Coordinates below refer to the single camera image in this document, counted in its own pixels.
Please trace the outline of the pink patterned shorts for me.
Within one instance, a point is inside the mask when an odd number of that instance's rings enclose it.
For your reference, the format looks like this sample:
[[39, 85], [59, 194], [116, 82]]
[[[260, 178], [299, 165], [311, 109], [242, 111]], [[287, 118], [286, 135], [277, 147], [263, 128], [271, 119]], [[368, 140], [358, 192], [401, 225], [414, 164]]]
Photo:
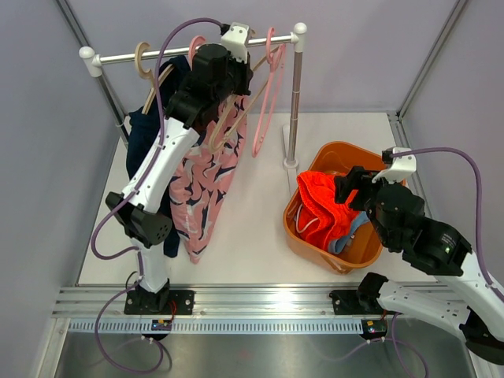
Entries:
[[[226, 102], [219, 108], [220, 117], [225, 105]], [[222, 132], [234, 123], [235, 118], [247, 105], [248, 98], [239, 96], [221, 129]], [[211, 154], [208, 140], [219, 118], [208, 124], [195, 145], [185, 154], [169, 184], [172, 221], [190, 261], [194, 264], [199, 262], [209, 245], [246, 145], [245, 116], [224, 147]]]

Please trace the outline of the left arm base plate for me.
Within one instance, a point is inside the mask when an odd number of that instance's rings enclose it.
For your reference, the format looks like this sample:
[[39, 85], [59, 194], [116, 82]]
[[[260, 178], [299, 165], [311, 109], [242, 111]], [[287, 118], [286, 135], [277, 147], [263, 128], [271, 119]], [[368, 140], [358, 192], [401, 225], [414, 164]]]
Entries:
[[192, 290], [164, 290], [159, 293], [142, 288], [130, 291], [124, 304], [126, 315], [191, 315], [195, 292]]

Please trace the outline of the pink plastic hanger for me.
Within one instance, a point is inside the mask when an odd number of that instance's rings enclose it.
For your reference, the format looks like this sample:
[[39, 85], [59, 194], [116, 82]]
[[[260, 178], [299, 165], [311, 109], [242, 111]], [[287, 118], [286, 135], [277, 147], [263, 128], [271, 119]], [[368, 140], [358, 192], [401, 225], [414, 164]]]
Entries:
[[193, 65], [193, 60], [194, 60], [194, 57], [197, 53], [198, 48], [200, 46], [204, 45], [205, 43], [206, 43], [206, 38], [203, 35], [196, 35], [191, 40], [191, 43], [189, 45], [189, 50], [187, 53], [187, 58], [188, 58], [188, 62], [189, 62], [190, 66]]
[[253, 158], [256, 158], [259, 155], [265, 141], [265, 137], [267, 136], [284, 77], [287, 45], [285, 43], [281, 43], [279, 46], [274, 47], [272, 38], [275, 34], [276, 29], [274, 27], [268, 29], [265, 44], [265, 61], [269, 67], [269, 76], [265, 81], [264, 88], [261, 89], [261, 93], [264, 96], [261, 104], [261, 111], [259, 113], [258, 126], [256, 127], [256, 132], [254, 134], [251, 152]]

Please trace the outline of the light blue shorts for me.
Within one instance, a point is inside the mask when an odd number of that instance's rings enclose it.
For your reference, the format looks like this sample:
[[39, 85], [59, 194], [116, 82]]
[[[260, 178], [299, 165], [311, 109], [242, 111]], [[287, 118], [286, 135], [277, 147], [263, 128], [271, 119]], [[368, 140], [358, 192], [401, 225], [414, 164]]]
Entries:
[[329, 242], [327, 252], [330, 254], [338, 255], [343, 252], [344, 248], [350, 243], [356, 231], [364, 224], [369, 223], [368, 216], [365, 212], [360, 212], [351, 222], [349, 232], [340, 237], [333, 239]]

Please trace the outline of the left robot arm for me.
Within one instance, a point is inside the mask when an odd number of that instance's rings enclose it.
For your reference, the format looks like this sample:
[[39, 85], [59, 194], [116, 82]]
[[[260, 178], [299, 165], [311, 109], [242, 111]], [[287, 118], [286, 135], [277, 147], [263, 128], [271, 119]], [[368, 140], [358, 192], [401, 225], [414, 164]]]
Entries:
[[160, 212], [160, 204], [177, 165], [217, 119], [220, 104], [231, 95], [250, 93], [249, 57], [246, 46], [201, 45], [191, 71], [163, 109], [157, 141], [139, 170], [122, 192], [106, 197], [106, 205], [137, 253], [139, 277], [127, 293], [127, 314], [166, 314], [183, 303], [183, 297], [170, 292], [163, 252], [154, 250], [172, 229], [172, 220]]

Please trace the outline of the orange shorts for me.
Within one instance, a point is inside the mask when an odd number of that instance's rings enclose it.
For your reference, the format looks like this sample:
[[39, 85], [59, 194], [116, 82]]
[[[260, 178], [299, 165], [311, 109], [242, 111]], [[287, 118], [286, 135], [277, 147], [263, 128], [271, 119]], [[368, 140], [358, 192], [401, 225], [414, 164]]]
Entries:
[[350, 230], [352, 220], [360, 213], [349, 203], [335, 203], [334, 174], [305, 171], [298, 175], [301, 204], [296, 210], [295, 230], [308, 244], [327, 252], [328, 244]]

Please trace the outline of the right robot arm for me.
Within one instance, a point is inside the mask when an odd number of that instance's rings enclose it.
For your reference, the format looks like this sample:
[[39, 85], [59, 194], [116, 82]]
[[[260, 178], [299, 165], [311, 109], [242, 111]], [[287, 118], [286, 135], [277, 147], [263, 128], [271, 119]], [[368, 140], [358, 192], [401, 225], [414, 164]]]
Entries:
[[400, 183], [388, 183], [377, 171], [354, 166], [334, 183], [335, 202], [363, 212], [383, 247], [450, 287], [460, 299], [450, 304], [370, 272], [356, 290], [360, 309], [416, 317], [454, 335], [476, 356], [502, 365], [503, 302], [484, 282], [476, 252], [465, 237], [426, 217], [421, 197]]

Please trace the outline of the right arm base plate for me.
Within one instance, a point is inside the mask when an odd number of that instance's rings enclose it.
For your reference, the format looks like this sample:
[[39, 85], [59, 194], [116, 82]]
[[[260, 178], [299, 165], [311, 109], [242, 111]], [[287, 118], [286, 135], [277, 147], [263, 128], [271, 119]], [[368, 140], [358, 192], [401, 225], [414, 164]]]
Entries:
[[363, 306], [356, 290], [333, 290], [329, 293], [335, 315], [381, 315], [380, 307]]

